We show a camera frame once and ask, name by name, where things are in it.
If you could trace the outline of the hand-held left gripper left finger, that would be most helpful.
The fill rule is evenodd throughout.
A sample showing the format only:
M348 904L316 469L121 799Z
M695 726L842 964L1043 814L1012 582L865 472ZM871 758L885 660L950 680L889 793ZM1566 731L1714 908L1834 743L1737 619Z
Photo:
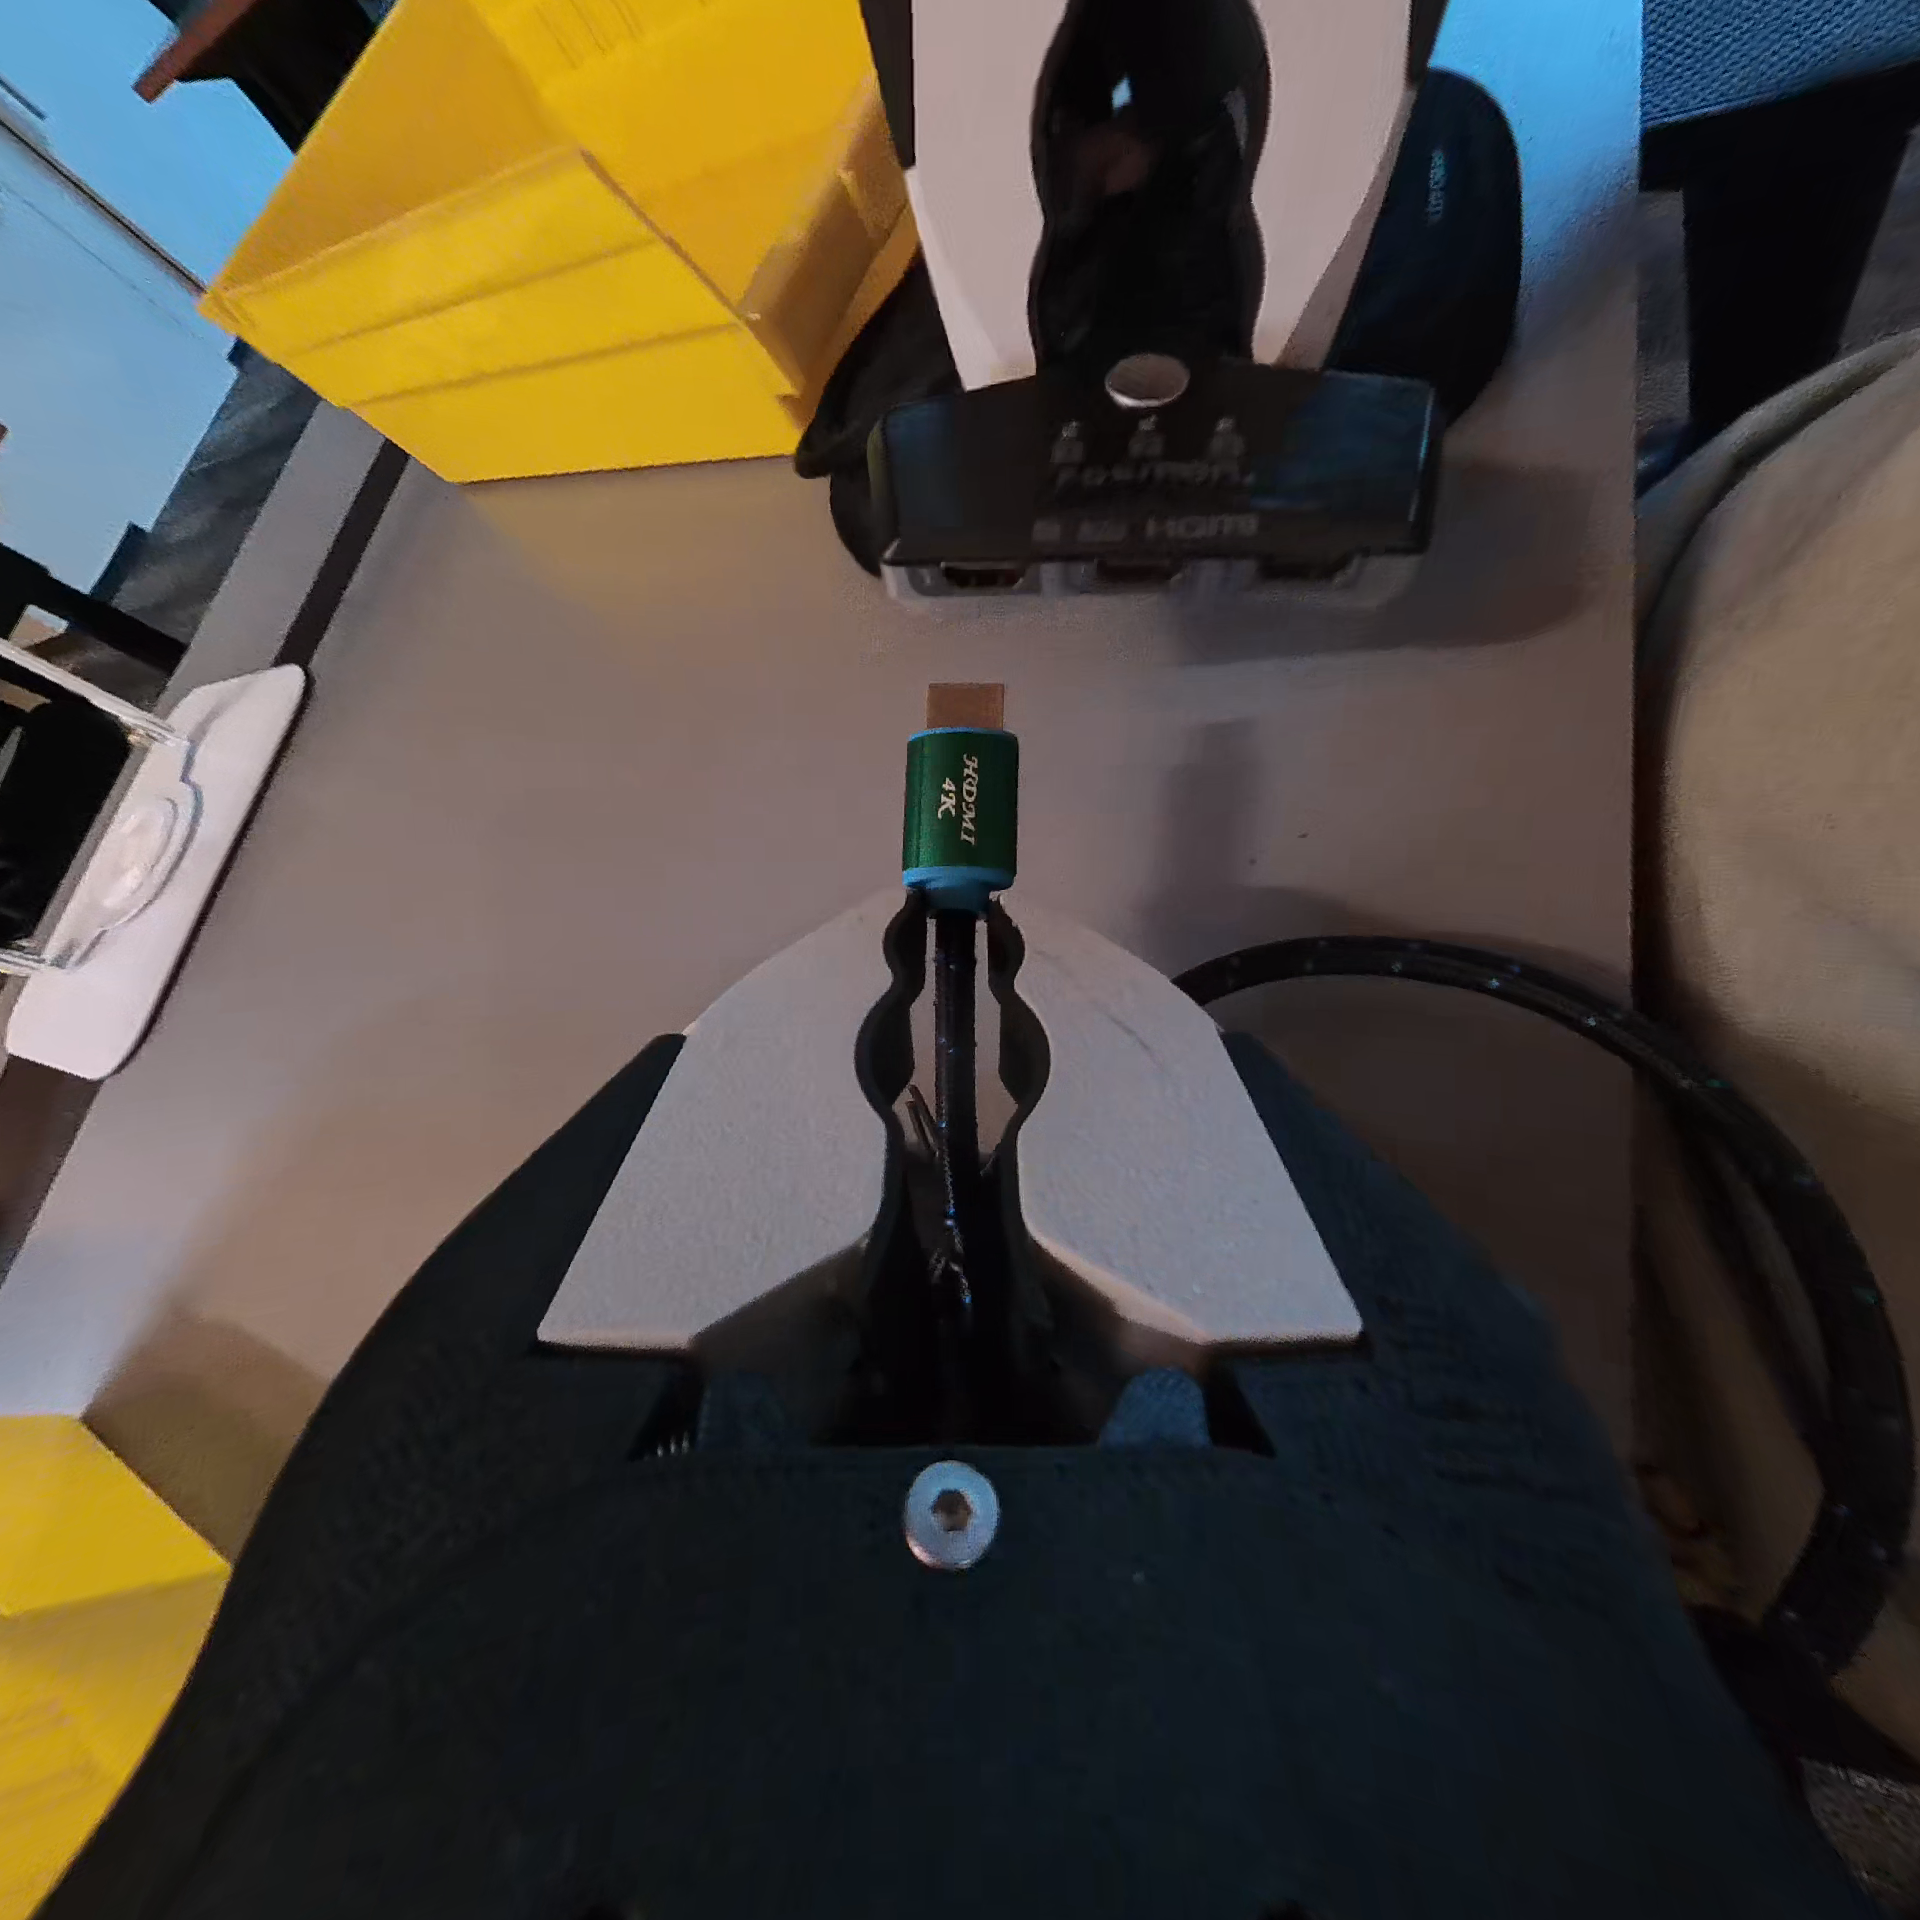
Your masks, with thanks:
M571 1255L540 1344L750 1373L832 1417L859 1356L861 1265L889 1195L889 1120L859 1037L896 988L880 892L782 948L686 1028Z

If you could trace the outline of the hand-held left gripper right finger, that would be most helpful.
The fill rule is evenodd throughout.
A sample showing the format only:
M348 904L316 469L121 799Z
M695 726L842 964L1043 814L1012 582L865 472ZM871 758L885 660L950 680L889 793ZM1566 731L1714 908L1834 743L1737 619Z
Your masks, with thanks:
M1359 1304L1225 1028L1052 908L987 917L1008 1240L1076 1417L1146 1373L1355 1359Z

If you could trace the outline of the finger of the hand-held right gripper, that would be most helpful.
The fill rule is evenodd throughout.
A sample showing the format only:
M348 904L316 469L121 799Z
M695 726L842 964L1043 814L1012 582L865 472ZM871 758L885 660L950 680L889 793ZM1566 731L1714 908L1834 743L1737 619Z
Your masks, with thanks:
M1032 381L1043 106L1080 4L861 4L883 113L963 390Z
M1249 340L1320 371L1350 310L1450 4L1249 4L1258 88Z

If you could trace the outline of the black hdmi switch box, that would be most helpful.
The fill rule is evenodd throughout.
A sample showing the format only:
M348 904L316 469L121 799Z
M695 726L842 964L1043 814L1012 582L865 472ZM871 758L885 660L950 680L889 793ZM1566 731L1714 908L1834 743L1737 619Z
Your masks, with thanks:
M1383 604L1430 553L1422 381L1135 354L889 409L868 441L902 601L1174 594Z

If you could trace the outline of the yellow plastic bins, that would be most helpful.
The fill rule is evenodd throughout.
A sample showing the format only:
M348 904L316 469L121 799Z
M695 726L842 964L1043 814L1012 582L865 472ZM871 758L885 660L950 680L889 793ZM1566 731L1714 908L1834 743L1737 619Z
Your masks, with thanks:
M679 469L916 249L861 4L397 4L203 314L453 485Z

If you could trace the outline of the yellow divided plastic bin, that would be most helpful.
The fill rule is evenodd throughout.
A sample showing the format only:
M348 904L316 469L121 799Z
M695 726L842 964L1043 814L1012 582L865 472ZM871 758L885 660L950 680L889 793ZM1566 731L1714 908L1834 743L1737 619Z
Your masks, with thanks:
M229 1581L79 1417L5 1417L5 1916L32 1916L151 1753Z

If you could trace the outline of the white board stand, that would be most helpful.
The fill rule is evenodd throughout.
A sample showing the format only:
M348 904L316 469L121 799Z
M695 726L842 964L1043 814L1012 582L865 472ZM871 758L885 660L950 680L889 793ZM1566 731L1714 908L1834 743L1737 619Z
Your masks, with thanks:
M290 664L143 710L5 643L5 1060L147 1041L307 701Z

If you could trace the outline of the person in cream sweater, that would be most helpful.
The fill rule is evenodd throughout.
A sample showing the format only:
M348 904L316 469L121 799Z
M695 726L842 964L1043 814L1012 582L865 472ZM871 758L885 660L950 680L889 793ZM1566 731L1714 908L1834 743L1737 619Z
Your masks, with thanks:
M1638 511L1638 983L1812 1167L1870 1279L1823 1356L1729 1156L1646 1115L1644 1438L1761 1628L1809 1546L1842 1384L1870 1492L1918 1481L1918 333L1751 409Z

